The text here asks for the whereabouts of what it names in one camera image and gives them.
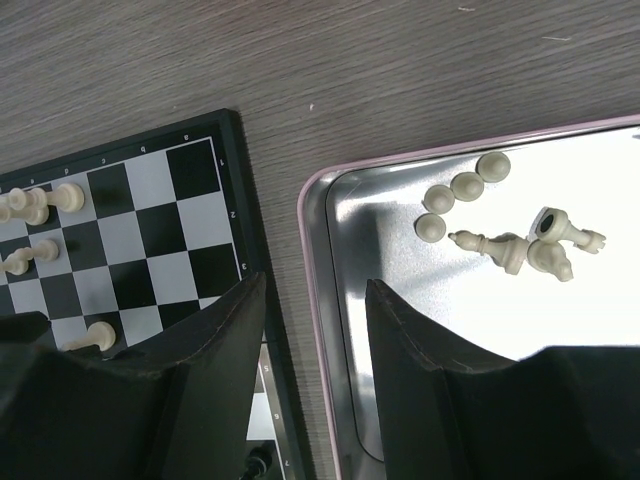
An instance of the black and white chessboard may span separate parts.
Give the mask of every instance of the black and white chessboard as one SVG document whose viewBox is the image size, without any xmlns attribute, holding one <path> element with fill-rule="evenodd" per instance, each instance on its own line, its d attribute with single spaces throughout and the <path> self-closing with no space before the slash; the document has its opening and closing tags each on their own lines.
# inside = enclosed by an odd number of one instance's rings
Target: black and white chessboard
<svg viewBox="0 0 640 480">
<path fill-rule="evenodd" d="M 0 226 L 3 260 L 43 239 L 60 249 L 53 262 L 30 262 L 24 275 L 0 273 L 0 315 L 41 311 L 52 329 L 40 343 L 52 347 L 108 322 L 118 337 L 106 352 L 113 355 L 210 305 L 258 268 L 243 223 L 250 209 L 238 205 L 237 190 L 248 184 L 233 182 L 243 168 L 238 126 L 232 112 L 216 112 L 0 177 L 0 193 L 72 182 L 85 194 L 79 212 L 49 207 L 43 225 L 14 219 Z M 265 388 L 267 346 L 248 448 L 276 442 L 286 467 L 269 478 L 292 479 L 295 448 L 278 425 L 286 413 L 278 392 Z"/>
</svg>

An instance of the metal tray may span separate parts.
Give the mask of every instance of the metal tray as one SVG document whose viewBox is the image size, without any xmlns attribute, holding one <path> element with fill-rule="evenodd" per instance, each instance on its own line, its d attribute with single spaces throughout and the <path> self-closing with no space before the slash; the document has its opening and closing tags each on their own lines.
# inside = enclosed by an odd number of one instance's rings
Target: metal tray
<svg viewBox="0 0 640 480">
<path fill-rule="evenodd" d="M 364 291 L 386 281 L 411 305 L 512 359 L 551 344 L 640 344 L 640 115 L 346 164 L 318 172 L 298 202 L 309 295 L 339 479 L 384 479 Z M 567 246 L 575 278 L 524 265 L 507 275 L 488 257 L 413 230 L 427 188 L 499 149 L 504 182 L 457 202 L 448 231 L 528 236 L 547 207 L 607 236 L 590 255 Z"/>
</svg>

